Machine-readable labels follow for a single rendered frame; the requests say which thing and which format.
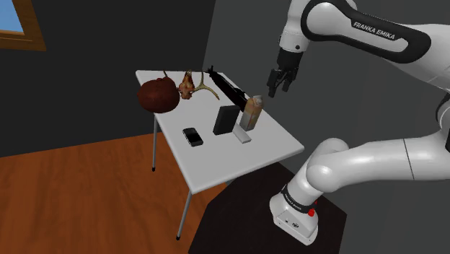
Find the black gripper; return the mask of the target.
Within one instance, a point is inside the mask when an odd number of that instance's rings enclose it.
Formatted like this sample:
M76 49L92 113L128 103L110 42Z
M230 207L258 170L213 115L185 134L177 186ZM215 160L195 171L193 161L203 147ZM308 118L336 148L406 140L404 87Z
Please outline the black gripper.
M291 83L296 79L299 64L303 57L303 52L290 52L283 48L280 48L277 61L278 69L272 69L268 77L268 96L274 97L277 87L283 78L282 90L287 92Z

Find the brown carton with white cap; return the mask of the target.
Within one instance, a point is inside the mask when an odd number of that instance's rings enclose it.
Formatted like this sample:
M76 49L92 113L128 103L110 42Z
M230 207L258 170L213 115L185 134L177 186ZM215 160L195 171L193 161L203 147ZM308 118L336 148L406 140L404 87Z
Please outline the brown carton with white cap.
M251 131L255 128L256 122L263 110L264 102L262 95L255 95L247 100L244 107L241 120L239 122L240 127L244 131Z

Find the long black rifle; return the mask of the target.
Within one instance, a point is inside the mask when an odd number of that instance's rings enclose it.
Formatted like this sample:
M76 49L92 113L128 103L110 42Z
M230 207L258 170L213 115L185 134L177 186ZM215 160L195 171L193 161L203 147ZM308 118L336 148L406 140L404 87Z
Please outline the long black rifle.
M231 85L221 74L214 71L213 66L206 71L210 78L212 78L215 85L235 104L239 107L240 111L243 112L245 105L247 103L247 98L244 92L237 87Z

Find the flat white remote control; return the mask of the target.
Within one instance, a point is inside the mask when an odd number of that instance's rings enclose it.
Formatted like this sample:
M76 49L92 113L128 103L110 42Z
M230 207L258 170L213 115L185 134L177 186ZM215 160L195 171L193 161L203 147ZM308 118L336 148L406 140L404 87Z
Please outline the flat white remote control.
M232 133L237 137L237 139L242 144L246 144L252 140L250 136L246 133L246 131L244 131L239 125L234 126Z

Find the black box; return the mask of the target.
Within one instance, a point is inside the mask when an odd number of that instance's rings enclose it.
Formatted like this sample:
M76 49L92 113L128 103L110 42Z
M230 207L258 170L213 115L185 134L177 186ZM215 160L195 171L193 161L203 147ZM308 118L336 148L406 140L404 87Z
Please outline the black box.
M238 105L221 106L213 127L213 133L222 135L232 132L239 112L240 107Z

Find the antlered animal skull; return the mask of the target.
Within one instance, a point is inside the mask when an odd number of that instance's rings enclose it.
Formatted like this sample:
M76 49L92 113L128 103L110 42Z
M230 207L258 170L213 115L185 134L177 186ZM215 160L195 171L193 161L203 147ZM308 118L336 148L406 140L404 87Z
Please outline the antlered animal skull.
M198 85L194 84L193 72L191 70L185 72L182 82L178 85L178 92L180 93L181 98L184 100L189 100L193 96L194 92L200 91L202 89L208 90L216 97L217 100L220 100L218 94L213 89L204 84L203 72L201 72L200 83Z

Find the white table with metal legs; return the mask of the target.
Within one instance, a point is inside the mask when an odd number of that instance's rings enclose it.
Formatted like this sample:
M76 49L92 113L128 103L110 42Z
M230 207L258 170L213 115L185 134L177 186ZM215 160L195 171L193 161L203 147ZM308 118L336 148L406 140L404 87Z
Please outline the white table with metal legs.
M252 139L242 144L232 133L213 134L221 106L232 101L206 76L207 90L194 92L168 113L154 116L154 129L162 130L187 183L190 196L267 165L301 153L304 146L266 112L261 112L256 127L248 131ZM191 147L182 130L195 128L203 140Z

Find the black smartphone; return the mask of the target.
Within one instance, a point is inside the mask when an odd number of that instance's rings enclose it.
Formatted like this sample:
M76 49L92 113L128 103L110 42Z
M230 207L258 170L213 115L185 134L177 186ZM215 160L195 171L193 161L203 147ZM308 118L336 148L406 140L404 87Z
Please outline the black smartphone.
M203 144L203 140L195 128L185 128L182 132L191 147L200 146Z

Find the dark red round ball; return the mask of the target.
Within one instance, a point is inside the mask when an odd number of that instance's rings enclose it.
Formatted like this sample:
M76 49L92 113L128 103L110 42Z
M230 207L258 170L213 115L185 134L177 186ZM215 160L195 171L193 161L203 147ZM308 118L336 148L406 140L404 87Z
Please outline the dark red round ball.
M180 102L180 94L172 79L157 78L145 82L137 93L141 107L152 113L167 113Z

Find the dark robot stand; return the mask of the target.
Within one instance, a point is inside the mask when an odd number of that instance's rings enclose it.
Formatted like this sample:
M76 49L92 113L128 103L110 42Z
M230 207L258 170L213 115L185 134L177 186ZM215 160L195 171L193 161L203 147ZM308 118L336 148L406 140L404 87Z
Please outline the dark robot stand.
M277 162L233 180L207 205L188 254L339 254L347 214L324 196L311 245L273 223L269 200L293 176Z

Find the wooden framed window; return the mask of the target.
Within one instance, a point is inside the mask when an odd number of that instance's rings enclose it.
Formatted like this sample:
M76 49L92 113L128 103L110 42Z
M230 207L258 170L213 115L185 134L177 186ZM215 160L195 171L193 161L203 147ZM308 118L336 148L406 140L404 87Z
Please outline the wooden framed window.
M32 0L0 0L0 49L46 51Z

